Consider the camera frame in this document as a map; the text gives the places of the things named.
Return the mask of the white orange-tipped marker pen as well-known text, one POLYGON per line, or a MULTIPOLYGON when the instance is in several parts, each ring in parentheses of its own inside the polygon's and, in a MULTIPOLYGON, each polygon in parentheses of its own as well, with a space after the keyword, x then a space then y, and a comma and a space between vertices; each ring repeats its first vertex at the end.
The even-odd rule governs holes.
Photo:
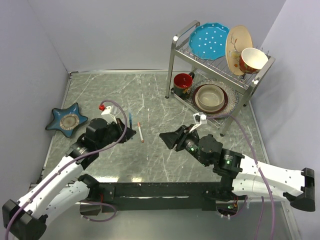
POLYGON ((141 140, 142 143, 144 143, 145 140, 144 140, 144 137, 143 137, 141 126, 138 126, 138 131, 139 131, 140 140, 141 140))

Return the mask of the blue marker pen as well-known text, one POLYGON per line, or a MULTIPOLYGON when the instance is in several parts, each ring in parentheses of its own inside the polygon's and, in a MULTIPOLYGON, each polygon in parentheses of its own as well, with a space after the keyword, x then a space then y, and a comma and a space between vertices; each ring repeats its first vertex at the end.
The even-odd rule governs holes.
POLYGON ((132 113, 129 112, 129 128, 132 129, 133 127, 133 116, 132 116, 132 113))

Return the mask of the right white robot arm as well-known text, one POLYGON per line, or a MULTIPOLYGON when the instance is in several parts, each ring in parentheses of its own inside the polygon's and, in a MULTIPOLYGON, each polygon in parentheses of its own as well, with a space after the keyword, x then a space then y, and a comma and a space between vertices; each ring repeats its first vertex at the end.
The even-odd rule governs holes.
POLYGON ((288 201, 298 210, 314 212, 315 172, 313 169, 281 168, 223 147, 212 134, 199 137, 192 126, 159 134, 168 149, 185 150, 204 167, 212 166, 221 177, 219 195, 224 199, 235 196, 273 197, 288 201))

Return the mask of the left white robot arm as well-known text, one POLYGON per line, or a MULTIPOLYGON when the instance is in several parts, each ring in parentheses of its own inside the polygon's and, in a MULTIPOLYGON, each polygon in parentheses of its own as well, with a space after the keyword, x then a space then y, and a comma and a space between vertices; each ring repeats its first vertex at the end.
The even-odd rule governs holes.
POLYGON ((47 226, 77 202, 100 205, 103 192, 100 182, 82 172, 99 153, 130 140, 137 132, 117 118, 108 123, 93 119, 85 132, 72 144, 57 166, 19 200, 2 206, 4 238, 12 234, 19 240, 38 240, 47 226))

